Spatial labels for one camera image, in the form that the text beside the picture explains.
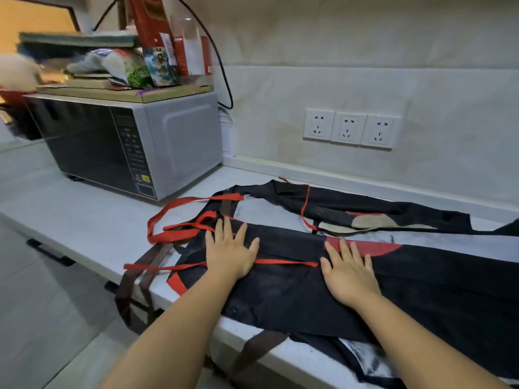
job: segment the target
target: forearm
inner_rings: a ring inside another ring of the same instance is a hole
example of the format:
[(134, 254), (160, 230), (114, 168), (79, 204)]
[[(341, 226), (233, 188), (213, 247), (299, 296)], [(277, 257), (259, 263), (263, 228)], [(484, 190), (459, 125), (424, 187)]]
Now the forearm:
[(356, 308), (410, 389), (508, 388), (378, 294)]
[(194, 388), (234, 284), (229, 272), (206, 272), (139, 337), (101, 388)]

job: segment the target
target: electrical outlet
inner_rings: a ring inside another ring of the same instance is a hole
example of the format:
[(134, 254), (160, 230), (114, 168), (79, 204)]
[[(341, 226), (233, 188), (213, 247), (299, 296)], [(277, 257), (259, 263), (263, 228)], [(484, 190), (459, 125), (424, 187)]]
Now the electrical outlet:
[(401, 117), (369, 115), (360, 144), (393, 149), (401, 129)]
[(335, 113), (332, 130), (332, 142), (358, 145), (366, 124), (367, 115)]
[(335, 112), (332, 110), (307, 109), (303, 137), (330, 140), (334, 116)]

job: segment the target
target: cabinet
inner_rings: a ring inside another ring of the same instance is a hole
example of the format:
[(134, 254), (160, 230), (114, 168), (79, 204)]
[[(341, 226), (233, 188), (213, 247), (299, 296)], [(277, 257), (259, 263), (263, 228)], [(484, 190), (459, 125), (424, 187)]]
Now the cabinet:
[(104, 279), (78, 263), (49, 259), (27, 239), (0, 223), (0, 382), (39, 389), (117, 312)]

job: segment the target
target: microwave door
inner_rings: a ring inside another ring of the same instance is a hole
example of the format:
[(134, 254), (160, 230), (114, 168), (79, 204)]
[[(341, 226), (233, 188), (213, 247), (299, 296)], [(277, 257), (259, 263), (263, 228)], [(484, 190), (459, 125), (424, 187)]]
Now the microwave door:
[(139, 194), (108, 106), (30, 98), (38, 127), (62, 172)]

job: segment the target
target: microwave oven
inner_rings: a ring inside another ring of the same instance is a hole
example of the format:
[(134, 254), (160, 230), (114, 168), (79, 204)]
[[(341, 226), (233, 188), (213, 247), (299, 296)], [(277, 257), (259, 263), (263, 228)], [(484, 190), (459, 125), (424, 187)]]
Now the microwave oven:
[(150, 103), (26, 96), (59, 169), (153, 200), (222, 162), (215, 92)]

